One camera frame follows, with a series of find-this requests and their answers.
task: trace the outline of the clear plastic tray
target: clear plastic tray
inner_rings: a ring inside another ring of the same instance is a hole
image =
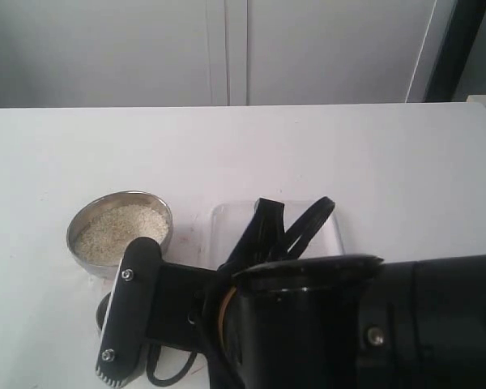
[[[313,201],[283,201],[284,227],[290,225]],[[211,231],[207,243],[206,265],[216,269],[224,263],[254,215],[254,201],[221,204],[211,213]],[[342,255],[338,225],[333,212],[315,235],[301,258]]]

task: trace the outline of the stainless steel bowl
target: stainless steel bowl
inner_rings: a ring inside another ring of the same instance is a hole
[[[74,219],[70,222],[68,229],[66,231],[66,244],[68,249],[74,255],[75,262],[77,262],[81,267],[83,267],[90,274],[102,278],[107,278],[112,280],[117,273],[117,265],[96,265],[94,263],[88,262],[86,259],[81,258],[75,252],[75,242],[77,237],[81,232],[92,222],[96,216],[109,211],[110,209],[122,207],[124,205],[143,205],[149,207],[159,212],[165,220],[168,222],[168,233],[165,236],[162,243],[160,243],[160,248],[162,249],[162,254],[165,254],[171,242],[171,236],[173,235],[173,216],[168,204],[165,201],[154,194],[138,192],[135,190],[129,190],[126,192],[117,192],[108,194],[97,200],[89,203],[85,208],[78,212]]]

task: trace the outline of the bowl rim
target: bowl rim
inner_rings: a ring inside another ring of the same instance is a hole
[[[153,194],[153,193],[149,193],[149,192],[144,192],[142,190],[120,190],[118,192],[113,192],[113,193],[110,193],[110,194],[105,194],[104,196],[101,196],[99,197],[98,199],[95,199],[93,201],[91,201],[90,203],[88,203],[87,205],[85,205],[84,207],[82,207],[75,215],[74,217],[72,218],[72,220],[70,221],[70,223],[68,224],[68,227],[66,228],[66,247],[68,248],[68,250],[70,251],[70,253],[72,254],[72,256],[74,257],[74,259],[77,260],[77,262],[81,265],[81,263],[86,263],[87,266],[89,267],[94,267],[95,269],[111,269],[111,268],[114,268],[114,267],[118,267],[119,265],[97,265],[95,263],[90,263],[88,262],[87,260],[85,259],[82,259],[74,250],[74,248],[72,247],[71,243],[70,243],[70,229],[72,228],[74,222],[87,210],[95,207],[98,203],[102,203],[106,200],[109,199],[109,197],[113,197],[113,196],[116,196],[116,195],[146,195],[146,196],[150,196],[152,197],[153,199],[159,201],[164,207],[165,209],[167,210],[168,214],[169,214],[169,226],[168,226],[168,232],[166,233],[166,236],[164,237],[164,241],[166,239],[168,239],[169,236],[171,236],[173,234],[173,214],[171,213],[171,208],[169,207],[169,205],[159,196],[157,196],[156,194]]]

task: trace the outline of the white cabinet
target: white cabinet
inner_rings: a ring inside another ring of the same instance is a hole
[[[7,0],[0,107],[422,100],[455,0]]]

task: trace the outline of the orange ring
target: orange ring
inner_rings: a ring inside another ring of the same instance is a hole
[[[224,297],[223,302],[221,303],[220,307],[220,315],[218,316],[218,334],[220,334],[220,343],[221,348],[225,351],[225,344],[224,344],[224,319],[225,319],[225,311],[227,310],[228,303],[231,301],[232,297],[236,293],[236,287],[232,286],[227,294]]]

